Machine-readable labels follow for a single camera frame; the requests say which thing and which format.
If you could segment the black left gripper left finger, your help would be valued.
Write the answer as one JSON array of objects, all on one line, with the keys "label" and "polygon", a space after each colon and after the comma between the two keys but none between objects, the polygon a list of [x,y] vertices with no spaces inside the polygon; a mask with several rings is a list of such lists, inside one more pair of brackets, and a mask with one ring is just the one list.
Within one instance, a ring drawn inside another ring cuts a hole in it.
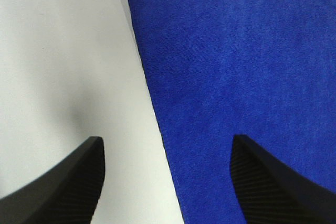
[{"label": "black left gripper left finger", "polygon": [[90,137],[60,163],[1,199],[1,223],[91,223],[105,177],[103,139]]}]

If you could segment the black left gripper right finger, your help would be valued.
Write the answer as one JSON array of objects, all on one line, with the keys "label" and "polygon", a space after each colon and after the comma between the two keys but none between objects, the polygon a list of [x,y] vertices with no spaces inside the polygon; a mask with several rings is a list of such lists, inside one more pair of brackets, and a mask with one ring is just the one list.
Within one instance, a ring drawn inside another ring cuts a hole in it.
[{"label": "black left gripper right finger", "polygon": [[247,135],[235,135],[230,177],[247,223],[335,223],[335,193],[300,175]]}]

